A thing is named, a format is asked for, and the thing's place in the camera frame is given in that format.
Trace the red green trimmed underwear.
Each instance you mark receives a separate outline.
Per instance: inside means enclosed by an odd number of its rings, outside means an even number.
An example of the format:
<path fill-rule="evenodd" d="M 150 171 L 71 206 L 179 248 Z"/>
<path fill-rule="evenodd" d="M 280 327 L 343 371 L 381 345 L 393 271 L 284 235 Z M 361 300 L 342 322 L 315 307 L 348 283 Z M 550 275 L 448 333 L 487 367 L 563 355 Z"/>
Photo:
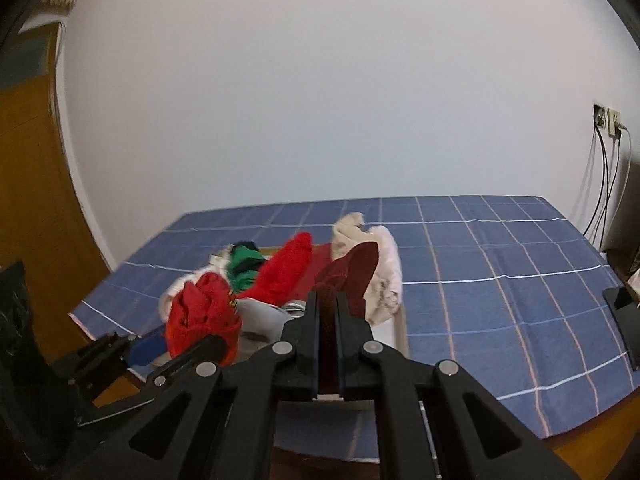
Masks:
<path fill-rule="evenodd" d="M 187 281 L 171 300 L 165 327 L 167 350 L 176 358 L 203 338 L 215 336 L 224 343 L 216 362 L 228 366 L 238 355 L 241 326 L 231 286 L 220 274 L 206 272 L 195 283 Z"/>

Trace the pale pink underwear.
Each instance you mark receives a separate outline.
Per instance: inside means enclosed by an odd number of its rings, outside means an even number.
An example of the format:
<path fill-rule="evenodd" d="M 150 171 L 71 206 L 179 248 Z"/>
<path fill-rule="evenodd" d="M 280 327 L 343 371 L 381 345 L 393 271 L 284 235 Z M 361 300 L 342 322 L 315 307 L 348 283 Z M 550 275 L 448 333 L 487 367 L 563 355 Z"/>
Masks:
<path fill-rule="evenodd" d="M 396 240 L 386 226 L 368 231 L 378 243 L 378 265 L 364 294 L 366 320 L 380 325 L 395 315 L 402 304 L 402 269 Z"/>

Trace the green and navy underwear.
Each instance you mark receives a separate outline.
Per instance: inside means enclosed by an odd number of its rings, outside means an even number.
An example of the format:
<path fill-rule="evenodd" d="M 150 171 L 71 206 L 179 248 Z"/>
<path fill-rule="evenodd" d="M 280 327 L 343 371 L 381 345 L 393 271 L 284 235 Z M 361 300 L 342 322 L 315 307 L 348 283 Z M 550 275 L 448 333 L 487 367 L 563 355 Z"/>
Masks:
<path fill-rule="evenodd" d="M 258 250 L 254 242 L 244 240 L 234 244 L 229 252 L 226 267 L 227 278 L 236 294 L 250 289 L 257 278 L 260 268 L 267 258 Z"/>

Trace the dark red underwear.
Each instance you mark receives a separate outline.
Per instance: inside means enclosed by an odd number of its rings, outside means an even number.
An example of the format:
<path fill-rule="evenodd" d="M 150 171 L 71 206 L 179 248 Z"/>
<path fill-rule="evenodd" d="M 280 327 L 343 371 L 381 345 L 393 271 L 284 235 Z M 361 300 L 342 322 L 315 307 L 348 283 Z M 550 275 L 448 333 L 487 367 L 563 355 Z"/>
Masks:
<path fill-rule="evenodd" d="M 364 295 L 377 266 L 377 242 L 356 244 L 346 255 L 335 260 L 331 259 L 330 244 L 314 246 L 309 266 L 295 285 L 292 298 L 305 300 L 317 285 L 330 286 L 336 292 L 344 292 L 354 318 L 365 318 Z"/>

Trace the beige underwear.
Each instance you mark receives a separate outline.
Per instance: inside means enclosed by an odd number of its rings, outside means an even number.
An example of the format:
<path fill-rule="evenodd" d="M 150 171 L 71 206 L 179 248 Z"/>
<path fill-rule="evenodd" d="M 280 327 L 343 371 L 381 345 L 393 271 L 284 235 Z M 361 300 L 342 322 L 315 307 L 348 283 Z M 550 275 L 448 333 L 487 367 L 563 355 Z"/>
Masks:
<path fill-rule="evenodd" d="M 332 226 L 332 259 L 346 255 L 355 245 L 370 242 L 371 234 L 363 229 L 364 217 L 361 212 L 351 212 L 339 218 Z"/>

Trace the bright red underwear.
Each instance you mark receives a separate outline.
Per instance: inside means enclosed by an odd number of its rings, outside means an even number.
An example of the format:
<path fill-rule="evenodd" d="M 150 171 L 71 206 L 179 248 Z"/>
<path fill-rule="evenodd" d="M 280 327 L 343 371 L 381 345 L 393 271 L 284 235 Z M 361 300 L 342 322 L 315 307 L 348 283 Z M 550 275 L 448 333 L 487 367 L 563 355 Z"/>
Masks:
<path fill-rule="evenodd" d="M 254 284 L 238 299 L 254 299 L 282 307 L 293 298 L 298 282 L 311 263 L 312 237 L 300 232 L 288 240 L 258 271 Z"/>

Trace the blue plaid tablecloth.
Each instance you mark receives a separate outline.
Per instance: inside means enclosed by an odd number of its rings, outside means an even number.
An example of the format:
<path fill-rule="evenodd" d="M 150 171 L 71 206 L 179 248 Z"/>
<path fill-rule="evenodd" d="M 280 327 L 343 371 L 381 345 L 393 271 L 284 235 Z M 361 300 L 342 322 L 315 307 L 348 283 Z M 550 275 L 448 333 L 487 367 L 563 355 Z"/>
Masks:
<path fill-rule="evenodd" d="M 358 198 L 185 214 L 126 258 L 73 310 L 90 337 L 144 335 L 160 295 L 240 240 L 319 244 L 343 214 L 382 224 L 399 248 L 410 356 L 453 359 L 539 437 L 572 430 L 639 385 L 603 294 L 611 267 L 541 197 Z"/>

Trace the brown wooden door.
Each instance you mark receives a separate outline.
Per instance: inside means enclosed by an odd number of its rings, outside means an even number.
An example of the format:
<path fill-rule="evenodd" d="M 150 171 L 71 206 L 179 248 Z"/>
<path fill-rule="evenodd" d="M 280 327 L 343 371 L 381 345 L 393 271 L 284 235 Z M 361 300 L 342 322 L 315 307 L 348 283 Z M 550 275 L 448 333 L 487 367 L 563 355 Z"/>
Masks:
<path fill-rule="evenodd" d="M 48 361 L 87 337 L 70 318 L 107 276 L 64 151 L 56 61 L 62 25 L 17 35 L 1 55 L 1 263 L 21 261 Z"/>

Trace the black phone stand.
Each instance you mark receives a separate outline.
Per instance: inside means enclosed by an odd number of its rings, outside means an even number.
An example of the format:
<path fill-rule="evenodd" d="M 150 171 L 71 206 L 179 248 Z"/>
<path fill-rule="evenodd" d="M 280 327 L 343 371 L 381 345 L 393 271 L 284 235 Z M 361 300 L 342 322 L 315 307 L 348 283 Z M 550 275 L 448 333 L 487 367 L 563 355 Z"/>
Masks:
<path fill-rule="evenodd" d="M 602 292 L 602 295 L 622 335 L 631 368 L 638 370 L 640 360 L 639 304 L 626 287 L 607 288 Z"/>

